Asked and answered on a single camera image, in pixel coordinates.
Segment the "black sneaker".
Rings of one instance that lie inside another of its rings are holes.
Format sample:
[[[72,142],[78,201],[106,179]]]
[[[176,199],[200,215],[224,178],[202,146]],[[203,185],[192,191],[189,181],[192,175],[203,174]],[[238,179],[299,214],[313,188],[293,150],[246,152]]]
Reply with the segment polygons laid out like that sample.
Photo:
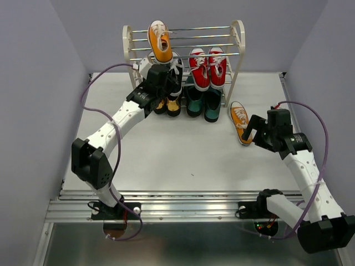
[[[150,52],[140,61],[140,69],[150,69],[154,64],[156,64],[155,54]]]
[[[165,63],[165,65],[170,68],[170,73],[172,74],[172,77],[176,80],[176,83],[173,85],[173,88],[171,90],[170,96],[177,97],[182,92],[182,76],[184,72],[184,64],[182,62],[182,59],[179,58],[178,53],[173,52],[172,55],[172,60]]]

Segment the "orange sneaker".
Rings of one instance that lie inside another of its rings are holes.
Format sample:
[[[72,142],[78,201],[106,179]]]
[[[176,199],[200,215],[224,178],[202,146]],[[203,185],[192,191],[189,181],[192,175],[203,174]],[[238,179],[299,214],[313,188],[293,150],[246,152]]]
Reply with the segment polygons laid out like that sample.
[[[160,20],[153,21],[148,27],[148,43],[156,62],[159,64],[171,64],[173,62],[170,33],[172,33],[172,31]]]
[[[233,101],[231,103],[230,118],[237,131],[238,140],[240,144],[244,146],[250,145],[252,143],[252,135],[250,135],[247,140],[244,140],[242,138],[242,135],[248,126],[249,117],[247,115],[246,109],[240,102]]]

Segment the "red sneaker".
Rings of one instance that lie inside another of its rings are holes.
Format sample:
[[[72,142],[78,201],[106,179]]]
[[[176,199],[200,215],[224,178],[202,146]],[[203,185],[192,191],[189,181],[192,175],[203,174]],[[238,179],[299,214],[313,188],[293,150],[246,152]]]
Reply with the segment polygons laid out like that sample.
[[[204,50],[202,48],[194,48],[190,52],[188,63],[195,88],[202,92],[207,91],[210,86],[210,76],[207,56]]]
[[[222,89],[225,85],[227,59],[221,47],[212,47],[209,50],[208,64],[210,67],[210,85],[214,89]]]

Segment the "orange sneaker front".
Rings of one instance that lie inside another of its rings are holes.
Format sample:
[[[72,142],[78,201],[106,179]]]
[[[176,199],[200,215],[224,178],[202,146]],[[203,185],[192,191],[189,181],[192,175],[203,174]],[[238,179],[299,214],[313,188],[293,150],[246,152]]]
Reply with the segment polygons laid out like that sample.
[[[171,64],[173,62],[170,33],[172,33],[172,31],[160,20],[153,21],[148,27],[148,43],[156,62],[159,64]]]

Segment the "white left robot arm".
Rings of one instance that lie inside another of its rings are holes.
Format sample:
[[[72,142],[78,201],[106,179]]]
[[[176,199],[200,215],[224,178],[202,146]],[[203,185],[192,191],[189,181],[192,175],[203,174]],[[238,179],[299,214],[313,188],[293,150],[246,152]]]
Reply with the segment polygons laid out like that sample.
[[[121,148],[122,138],[138,123],[147,118],[178,83],[169,66],[141,61],[132,65],[143,76],[143,81],[126,97],[118,111],[86,139],[77,138],[71,147],[72,172],[98,196],[104,212],[118,218],[123,210],[136,219],[139,214],[124,204],[124,197],[113,185],[117,167],[111,167],[109,157]]]

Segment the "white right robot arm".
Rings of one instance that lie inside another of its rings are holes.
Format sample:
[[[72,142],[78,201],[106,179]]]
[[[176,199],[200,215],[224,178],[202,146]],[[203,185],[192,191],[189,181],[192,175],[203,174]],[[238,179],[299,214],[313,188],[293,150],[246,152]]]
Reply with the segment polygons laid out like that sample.
[[[292,203],[277,189],[259,192],[255,201],[239,202],[236,216],[241,219],[263,219],[275,216],[296,235],[309,254],[344,248],[354,236],[354,216],[348,216],[332,197],[321,177],[312,146],[303,133],[295,133],[287,109],[270,109],[267,118],[252,115],[242,137],[255,130],[253,142],[265,150],[278,153],[295,179],[304,209]]]

